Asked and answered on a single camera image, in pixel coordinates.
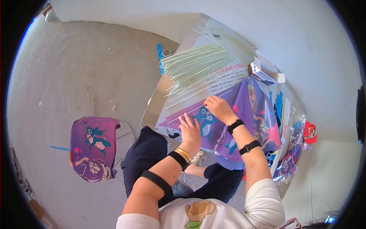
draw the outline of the black arm strap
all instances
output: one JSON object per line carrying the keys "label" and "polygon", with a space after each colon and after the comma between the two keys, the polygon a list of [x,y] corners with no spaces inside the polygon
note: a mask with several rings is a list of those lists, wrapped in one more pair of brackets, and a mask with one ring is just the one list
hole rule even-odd
{"label": "black arm strap", "polygon": [[240,153],[240,155],[243,155],[243,154],[249,152],[251,149],[258,147],[258,146],[262,147],[261,144],[257,140],[254,140],[251,143],[245,145],[241,150],[239,150],[239,153]]}
{"label": "black arm strap", "polygon": [[180,164],[180,166],[182,166],[182,170],[188,164],[187,161],[182,157],[182,155],[175,151],[170,152],[168,156],[174,158]]}
{"label": "black arm strap", "polygon": [[172,191],[172,187],[166,181],[164,181],[163,178],[159,177],[158,175],[156,175],[153,172],[150,172],[149,170],[143,171],[141,174],[141,177],[146,177],[147,179],[154,182],[157,186],[159,186],[164,191],[165,194],[171,193],[171,191]]}
{"label": "black arm strap", "polygon": [[236,122],[234,122],[233,124],[228,126],[227,131],[229,132],[229,134],[232,135],[234,129],[243,124],[244,124],[244,122],[241,119],[237,119]]}

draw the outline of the concrete floor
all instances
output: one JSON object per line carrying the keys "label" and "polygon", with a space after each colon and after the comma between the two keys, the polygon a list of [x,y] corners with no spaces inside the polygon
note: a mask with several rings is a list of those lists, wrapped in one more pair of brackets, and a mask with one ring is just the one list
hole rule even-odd
{"label": "concrete floor", "polygon": [[70,168],[67,151],[50,146],[68,148],[72,122],[86,115],[121,118],[137,138],[161,77],[159,43],[172,51],[178,47],[126,26],[49,23],[43,16],[25,36],[8,95],[10,143],[57,228],[115,227],[127,199],[120,167],[116,179],[90,184]]}

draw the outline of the gold bangle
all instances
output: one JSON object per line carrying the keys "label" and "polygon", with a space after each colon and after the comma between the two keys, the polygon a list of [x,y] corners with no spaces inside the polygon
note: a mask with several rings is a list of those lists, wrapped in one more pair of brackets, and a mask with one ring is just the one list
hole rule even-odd
{"label": "gold bangle", "polygon": [[182,150],[181,148],[175,148],[174,151],[178,150],[179,152],[181,152],[182,154],[184,154],[184,156],[186,156],[189,160],[189,162],[192,161],[191,157],[189,156],[189,154],[187,154],[186,151]]}

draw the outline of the foot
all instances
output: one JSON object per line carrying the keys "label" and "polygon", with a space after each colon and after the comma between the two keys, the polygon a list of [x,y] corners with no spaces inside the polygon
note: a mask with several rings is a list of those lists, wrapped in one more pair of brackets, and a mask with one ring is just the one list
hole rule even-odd
{"label": "foot", "polygon": [[206,152],[203,151],[203,150],[200,150],[192,158],[192,161],[188,164],[188,166],[182,172],[187,173],[187,174],[192,174],[192,173],[189,173],[189,171],[192,170],[192,169],[194,169],[195,167],[201,166],[205,162],[206,158],[207,158],[206,157]]}
{"label": "foot", "polygon": [[197,167],[198,167],[198,165],[191,163],[188,165],[188,167],[184,171],[182,171],[182,173],[194,174]]}
{"label": "foot", "polygon": [[191,163],[201,166],[206,160],[206,152],[203,150],[198,151],[198,153],[192,158]]}

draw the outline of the woman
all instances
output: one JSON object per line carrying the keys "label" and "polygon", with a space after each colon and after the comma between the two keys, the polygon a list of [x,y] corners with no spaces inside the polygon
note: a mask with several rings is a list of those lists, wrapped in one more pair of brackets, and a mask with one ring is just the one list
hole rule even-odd
{"label": "woman", "polygon": [[244,213],[227,205],[240,184],[243,170],[227,170],[217,163],[207,168],[189,164],[185,173],[205,177],[208,182],[191,195],[174,199],[169,186],[201,147],[199,123],[196,119],[193,123],[185,113],[185,120],[179,117],[182,144],[174,152],[167,156],[167,141],[148,127],[142,128],[140,137],[128,151],[121,163],[128,199],[117,229],[275,228],[285,222],[283,205],[260,144],[240,125],[225,100],[210,96],[204,105],[233,129],[238,149],[243,149],[240,152],[244,152],[247,176]]}

